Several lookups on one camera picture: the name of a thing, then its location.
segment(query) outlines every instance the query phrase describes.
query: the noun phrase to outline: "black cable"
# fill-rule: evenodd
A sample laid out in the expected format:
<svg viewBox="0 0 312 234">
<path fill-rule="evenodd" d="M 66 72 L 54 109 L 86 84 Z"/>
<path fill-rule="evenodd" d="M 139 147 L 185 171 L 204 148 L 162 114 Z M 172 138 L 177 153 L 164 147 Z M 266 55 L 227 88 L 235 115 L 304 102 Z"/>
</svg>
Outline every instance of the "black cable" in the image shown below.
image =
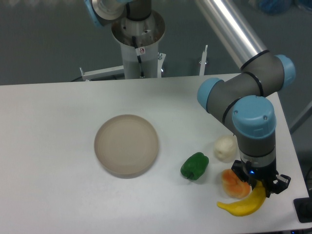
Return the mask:
<svg viewBox="0 0 312 234">
<path fill-rule="evenodd" d="M 78 77 L 78 78 L 76 78 L 76 79 L 73 79 L 73 80 L 71 80 L 70 82 L 75 82 L 75 81 L 77 81 L 77 80 L 79 80 L 79 79 L 81 79 L 82 78 L 82 76 L 80 76 L 80 77 Z"/>
<path fill-rule="evenodd" d="M 132 36 L 132 43 L 133 43 L 133 46 L 135 47 L 135 49 L 137 49 L 138 46 L 137 46 L 137 42 L 136 42 L 136 37 L 135 36 Z M 140 66 L 141 77 L 144 78 L 145 76 L 144 76 L 144 72 L 143 72 L 142 60 L 141 60 L 141 56 L 140 55 L 137 56 L 137 60 L 138 60 L 139 66 Z"/>
</svg>

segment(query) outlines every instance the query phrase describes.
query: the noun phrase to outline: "blue object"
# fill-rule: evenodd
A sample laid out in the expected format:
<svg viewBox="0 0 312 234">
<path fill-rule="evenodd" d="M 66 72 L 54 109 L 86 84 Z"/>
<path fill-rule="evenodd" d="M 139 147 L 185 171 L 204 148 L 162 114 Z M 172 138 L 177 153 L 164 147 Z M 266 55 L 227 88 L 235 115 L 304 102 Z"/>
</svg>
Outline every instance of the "blue object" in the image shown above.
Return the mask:
<svg viewBox="0 0 312 234">
<path fill-rule="evenodd" d="M 287 11 L 293 0 L 260 0 L 259 9 L 269 15 L 280 14 Z"/>
<path fill-rule="evenodd" d="M 263 139 L 270 136 L 276 127 L 272 103 L 265 97 L 247 96 L 233 107 L 232 120 L 235 128 L 244 136 Z"/>
<path fill-rule="evenodd" d="M 96 27 L 103 27 L 100 22 L 98 21 L 93 9 L 92 9 L 92 6 L 90 4 L 90 0 L 84 0 L 84 3 L 86 4 L 87 6 L 87 9 L 88 9 L 88 12 L 89 12 L 89 15 L 91 16 L 92 18 L 92 21 L 93 23 L 95 24 Z"/>
<path fill-rule="evenodd" d="M 209 113 L 207 110 L 207 101 L 210 91 L 213 89 L 214 85 L 221 81 L 219 78 L 210 78 L 205 80 L 198 89 L 197 101 L 199 104 Z"/>
<path fill-rule="evenodd" d="M 279 60 L 281 60 L 284 67 L 284 84 L 282 86 L 282 89 L 284 89 L 295 80 L 296 69 L 290 58 L 286 57 L 285 55 L 275 55 L 275 56 L 278 57 Z"/>
</svg>

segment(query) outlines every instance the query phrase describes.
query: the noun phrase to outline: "beige plate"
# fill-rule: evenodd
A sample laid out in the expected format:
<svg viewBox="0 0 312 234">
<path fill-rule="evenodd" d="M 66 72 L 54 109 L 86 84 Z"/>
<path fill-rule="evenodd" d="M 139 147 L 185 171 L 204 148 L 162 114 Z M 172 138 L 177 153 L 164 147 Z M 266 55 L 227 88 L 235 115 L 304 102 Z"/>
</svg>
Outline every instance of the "beige plate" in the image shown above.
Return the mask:
<svg viewBox="0 0 312 234">
<path fill-rule="evenodd" d="M 158 137 L 145 119 L 122 115 L 102 125 L 94 148 L 99 161 L 111 173 L 121 177 L 139 176 L 157 156 Z"/>
</svg>

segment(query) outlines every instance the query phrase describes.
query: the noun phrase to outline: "yellow banana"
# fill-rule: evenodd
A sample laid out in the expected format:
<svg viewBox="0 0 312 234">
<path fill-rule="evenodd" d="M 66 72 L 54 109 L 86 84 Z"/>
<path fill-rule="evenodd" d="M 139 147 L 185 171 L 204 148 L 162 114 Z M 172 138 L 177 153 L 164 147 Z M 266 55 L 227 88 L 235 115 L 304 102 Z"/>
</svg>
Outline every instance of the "yellow banana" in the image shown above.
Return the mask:
<svg viewBox="0 0 312 234">
<path fill-rule="evenodd" d="M 230 204 L 218 201 L 216 205 L 232 215 L 246 216 L 256 212 L 263 204 L 265 198 L 265 188 L 261 181 L 258 181 L 253 191 L 245 199 Z"/>
</svg>

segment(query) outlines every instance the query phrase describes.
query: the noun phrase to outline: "pepper stem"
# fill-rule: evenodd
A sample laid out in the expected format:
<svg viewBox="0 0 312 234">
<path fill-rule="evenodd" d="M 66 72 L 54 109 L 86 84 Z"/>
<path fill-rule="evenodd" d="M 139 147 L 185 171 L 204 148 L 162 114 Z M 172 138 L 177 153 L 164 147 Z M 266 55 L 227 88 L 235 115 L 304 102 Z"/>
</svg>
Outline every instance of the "pepper stem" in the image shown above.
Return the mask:
<svg viewBox="0 0 312 234">
<path fill-rule="evenodd" d="M 190 172 L 189 173 L 189 176 L 187 177 L 187 179 L 192 179 L 194 177 L 194 173 L 193 172 Z"/>
</svg>

